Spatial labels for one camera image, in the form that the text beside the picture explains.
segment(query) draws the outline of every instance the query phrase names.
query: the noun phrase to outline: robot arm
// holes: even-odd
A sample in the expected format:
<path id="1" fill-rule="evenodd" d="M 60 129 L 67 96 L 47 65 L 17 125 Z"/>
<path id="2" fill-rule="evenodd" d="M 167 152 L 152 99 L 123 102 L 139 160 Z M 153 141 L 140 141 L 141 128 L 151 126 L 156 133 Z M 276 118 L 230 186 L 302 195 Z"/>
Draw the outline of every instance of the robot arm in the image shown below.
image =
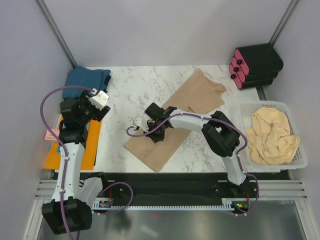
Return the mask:
<path id="1" fill-rule="evenodd" d="M 196 114 L 185 112 L 172 106 L 164 110 L 152 103 L 145 110 L 145 113 L 151 120 L 137 118 L 133 125 L 136 130 L 142 128 L 146 133 L 151 132 L 161 125 L 164 120 L 170 118 L 156 131 L 147 135 L 154 143 L 164 140 L 166 128 L 184 128 L 203 133 L 211 150 L 222 158 L 229 182 L 236 186 L 241 186 L 244 183 L 247 176 L 240 169 L 235 154 L 236 147 L 240 144 L 240 135 L 231 127 L 218 122 L 223 121 L 234 126 L 223 112 L 216 111 L 212 115 Z"/>
<path id="2" fill-rule="evenodd" d="M 109 96 L 100 91 L 92 96 L 84 90 L 78 99 L 69 98 L 60 103 L 63 120 L 60 122 L 59 139 L 68 151 L 65 168 L 65 151 L 60 147 L 60 167 L 56 187 L 51 202 L 42 206 L 42 215 L 54 234 L 66 233 L 61 213 L 61 191 L 64 178 L 63 206 L 67 224 L 71 232 L 87 230 L 92 224 L 93 202 L 102 190 L 102 180 L 92 177 L 79 187 L 80 170 L 88 137 L 87 125 L 91 120 L 101 121 L 109 112 Z"/>

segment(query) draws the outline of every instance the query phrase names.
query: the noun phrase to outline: folded cloth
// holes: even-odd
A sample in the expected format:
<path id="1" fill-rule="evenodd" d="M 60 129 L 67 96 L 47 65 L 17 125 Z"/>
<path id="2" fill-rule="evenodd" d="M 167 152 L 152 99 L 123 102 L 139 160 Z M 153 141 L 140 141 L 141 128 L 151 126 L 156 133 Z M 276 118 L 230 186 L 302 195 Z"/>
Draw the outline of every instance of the folded cloth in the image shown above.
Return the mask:
<path id="1" fill-rule="evenodd" d="M 90 70 L 83 66 L 76 66 L 71 70 L 66 81 L 66 86 L 83 86 L 97 90 L 105 90 L 110 80 L 110 70 Z M 62 92 L 63 99 L 78 98 L 80 97 L 82 89 L 70 88 Z"/>
<path id="2" fill-rule="evenodd" d="M 206 114 L 224 104 L 220 98 L 226 88 L 206 78 L 201 70 L 197 70 L 162 106 L 177 107 L 183 111 Z M 132 137 L 124 145 L 134 156 L 155 172 L 159 172 L 183 141 L 190 134 L 184 128 L 167 128 L 163 141 L 153 143 L 149 137 Z"/>
<path id="3" fill-rule="evenodd" d="M 252 161 L 257 164 L 289 164 L 300 137 L 290 135 L 286 115 L 273 107 L 262 107 L 252 115 L 252 126 L 245 130 Z"/>

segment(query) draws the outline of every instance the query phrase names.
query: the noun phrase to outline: pink drawer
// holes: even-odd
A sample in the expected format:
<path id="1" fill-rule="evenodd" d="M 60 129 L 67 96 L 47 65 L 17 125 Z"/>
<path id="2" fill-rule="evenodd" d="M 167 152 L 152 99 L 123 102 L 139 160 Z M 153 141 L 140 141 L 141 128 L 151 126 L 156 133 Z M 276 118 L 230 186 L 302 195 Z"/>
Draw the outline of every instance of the pink drawer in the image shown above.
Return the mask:
<path id="1" fill-rule="evenodd" d="M 236 72 L 241 80 L 241 82 L 245 82 L 246 80 L 246 75 L 240 65 L 237 64 L 237 59 L 235 57 L 232 58 L 232 66 L 233 66 L 233 71 Z"/>
<path id="2" fill-rule="evenodd" d="M 238 89 L 242 88 L 242 82 L 238 76 L 238 74 L 234 71 L 234 66 L 232 64 L 229 65 L 229 71 L 231 75 L 234 75 L 234 78 L 232 78 L 235 82 L 235 85 Z"/>
<path id="3" fill-rule="evenodd" d="M 241 67 L 241 69 L 245 75 L 248 75 L 250 72 L 250 69 L 238 49 L 235 50 L 234 56 L 235 56 L 236 60 L 239 61 L 239 63 L 237 65 L 239 65 Z"/>

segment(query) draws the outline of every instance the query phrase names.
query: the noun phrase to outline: beige cloth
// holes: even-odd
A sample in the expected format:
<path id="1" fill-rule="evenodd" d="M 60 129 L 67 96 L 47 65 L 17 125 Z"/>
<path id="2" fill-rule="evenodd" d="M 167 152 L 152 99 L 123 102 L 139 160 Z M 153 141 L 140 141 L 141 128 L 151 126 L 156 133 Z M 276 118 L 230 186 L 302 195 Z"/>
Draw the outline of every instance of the beige cloth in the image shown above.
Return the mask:
<path id="1" fill-rule="evenodd" d="M 286 115 L 273 107 L 262 107 L 252 115 L 252 126 L 245 130 L 251 159 L 257 164 L 289 164 L 300 138 L 290 135 Z"/>
<path id="2" fill-rule="evenodd" d="M 204 76 L 198 69 L 162 106 L 206 114 L 224 104 L 220 98 L 226 88 Z M 190 134 L 183 128 L 167 128 L 163 141 L 153 143 L 149 137 L 132 137 L 124 147 L 155 172 L 159 172 Z"/>

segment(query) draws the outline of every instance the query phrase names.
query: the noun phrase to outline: pink object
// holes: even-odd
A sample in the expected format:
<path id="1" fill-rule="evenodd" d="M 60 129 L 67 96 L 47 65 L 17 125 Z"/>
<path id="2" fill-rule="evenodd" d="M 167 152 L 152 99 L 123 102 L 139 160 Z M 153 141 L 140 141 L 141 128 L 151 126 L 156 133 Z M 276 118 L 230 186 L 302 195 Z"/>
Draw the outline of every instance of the pink object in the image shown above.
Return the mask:
<path id="1" fill-rule="evenodd" d="M 55 135 L 59 136 L 59 129 L 51 128 L 51 130 L 54 132 Z M 57 143 L 58 141 L 52 136 L 52 134 L 47 130 L 45 133 L 44 140 L 48 143 Z"/>
<path id="2" fill-rule="evenodd" d="M 248 67 L 245 59 L 242 57 L 242 55 L 241 55 L 241 53 L 240 53 L 240 51 L 239 51 L 238 49 L 235 50 L 234 56 L 235 56 L 235 58 L 236 58 L 237 60 L 241 60 L 241 61 L 242 61 L 240 67 L 241 67 L 243 73 L 244 73 L 245 75 L 248 75 L 249 72 L 250 72 L 250 69 L 249 69 L 249 67 Z"/>
<path id="3" fill-rule="evenodd" d="M 239 71 L 237 71 L 236 73 L 238 74 L 241 82 L 245 82 L 246 80 L 246 75 L 245 73 L 243 72 L 242 68 L 240 67 L 240 65 L 237 64 L 237 59 L 235 57 L 232 58 L 232 66 L 233 68 L 238 68 Z"/>
<path id="4" fill-rule="evenodd" d="M 235 82 L 235 85 L 238 89 L 241 89 L 242 88 L 242 82 L 238 76 L 238 74 L 234 71 L 234 66 L 232 64 L 229 65 L 229 71 L 231 74 L 234 74 L 235 75 L 235 79 L 234 82 Z"/>

